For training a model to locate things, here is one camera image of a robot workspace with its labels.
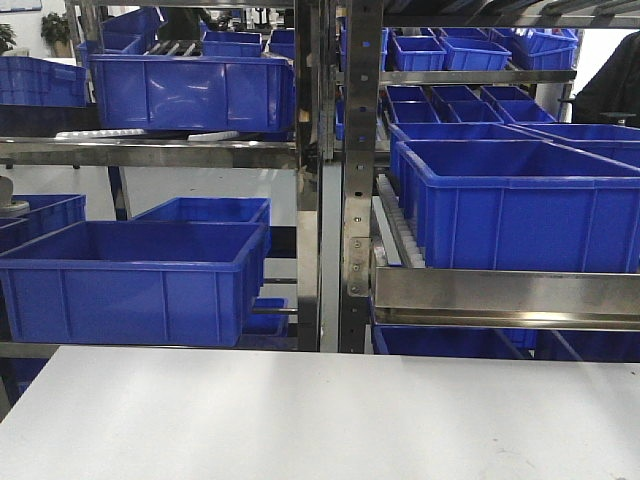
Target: blue storage crate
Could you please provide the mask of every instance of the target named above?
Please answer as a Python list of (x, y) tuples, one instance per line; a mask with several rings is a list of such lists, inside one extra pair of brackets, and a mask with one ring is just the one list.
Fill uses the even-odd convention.
[[(391, 140), (391, 172), (404, 182), (404, 163), (400, 161), (398, 142), (409, 140), (531, 140), (538, 138), (524, 131), (495, 123), (399, 123), (389, 125)], [(404, 207), (404, 189), (399, 192), (400, 207)]]
[(504, 100), (496, 103), (496, 113), (504, 120), (504, 123), (555, 123), (546, 110), (533, 100)]
[(161, 222), (270, 223), (268, 198), (176, 197), (133, 218)]
[(422, 87), (391, 85), (385, 87), (389, 102), (428, 102)]
[(514, 43), (513, 61), (525, 70), (570, 70), (576, 53), (575, 47), (550, 50), (540, 53), (526, 53)]
[(489, 29), (489, 41), (511, 50), (515, 32), (511, 28), (491, 28)]
[(280, 58), (92, 55), (103, 128), (281, 132), (294, 73)]
[(511, 86), (491, 86), (487, 85), (480, 88), (480, 99), (487, 102), (489, 105), (494, 106), (498, 102), (503, 100), (522, 100), (532, 102), (533, 99), (518, 87)]
[(207, 32), (202, 39), (202, 54), (213, 57), (259, 57), (262, 35), (246, 32)]
[[(286, 308), (286, 298), (257, 298), (253, 308)], [(253, 313), (242, 327), (242, 335), (286, 337), (289, 316), (282, 313)]]
[(0, 57), (0, 103), (84, 107), (87, 71), (31, 57)]
[(479, 28), (441, 28), (440, 37), (471, 38), (474, 40), (487, 40), (487, 34)]
[(27, 221), (23, 218), (0, 218), (0, 252), (27, 241)]
[(269, 40), (269, 51), (283, 57), (296, 58), (296, 32), (292, 29), (273, 30)]
[(446, 52), (435, 38), (394, 37), (393, 43), (398, 70), (442, 70)]
[(159, 15), (158, 9), (142, 7), (103, 22), (102, 31), (142, 35), (145, 48), (149, 48), (155, 43), (158, 29), (165, 23)]
[(516, 29), (514, 41), (526, 53), (549, 52), (564, 48), (577, 48), (578, 37), (569, 28), (544, 29), (526, 28)]
[(375, 325), (372, 341), (381, 355), (521, 358), (509, 339), (491, 328)]
[(488, 103), (480, 101), (451, 102), (447, 119), (452, 123), (503, 123)]
[(497, 43), (471, 38), (443, 37), (447, 70), (502, 70), (511, 52)]
[(640, 129), (618, 125), (526, 125), (522, 131), (640, 167)]
[(435, 268), (635, 272), (640, 170), (541, 141), (410, 141), (405, 215)]
[(440, 123), (429, 102), (392, 102), (391, 116), (394, 123)]
[(537, 360), (580, 360), (585, 362), (640, 362), (640, 333), (582, 332), (560, 330), (578, 358), (551, 331), (540, 330)]
[(29, 202), (29, 213), (21, 216), (27, 221), (27, 240), (86, 219), (85, 195), (14, 195), (13, 200)]
[(258, 223), (83, 222), (29, 242), (0, 255), (12, 338), (232, 346), (262, 283), (266, 233)]

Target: stacked blue bins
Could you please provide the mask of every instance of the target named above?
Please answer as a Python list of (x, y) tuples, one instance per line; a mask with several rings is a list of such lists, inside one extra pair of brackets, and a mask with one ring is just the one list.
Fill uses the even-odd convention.
[(570, 29), (516, 29), (512, 42), (513, 60), (527, 70), (568, 70), (578, 48)]

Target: stainless steel shelving rack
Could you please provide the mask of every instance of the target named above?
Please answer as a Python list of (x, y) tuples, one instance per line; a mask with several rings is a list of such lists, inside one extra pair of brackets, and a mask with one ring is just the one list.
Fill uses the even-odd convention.
[(573, 72), (379, 72), (380, 28), (575, 27), (640, 28), (640, 2), (543, 1), (502, 15), (401, 16), (383, 2), (348, 0), (344, 75), (342, 277), (339, 351), (362, 352), (365, 328), (379, 323), (640, 330), (640, 277), (616, 274), (437, 270), (390, 266), (371, 218), (379, 85), (431, 83), (564, 83)]

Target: white workbench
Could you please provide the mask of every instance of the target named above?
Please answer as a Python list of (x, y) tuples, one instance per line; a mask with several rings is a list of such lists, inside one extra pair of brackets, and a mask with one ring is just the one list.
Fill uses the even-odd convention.
[(64, 347), (2, 480), (640, 478), (640, 365)]

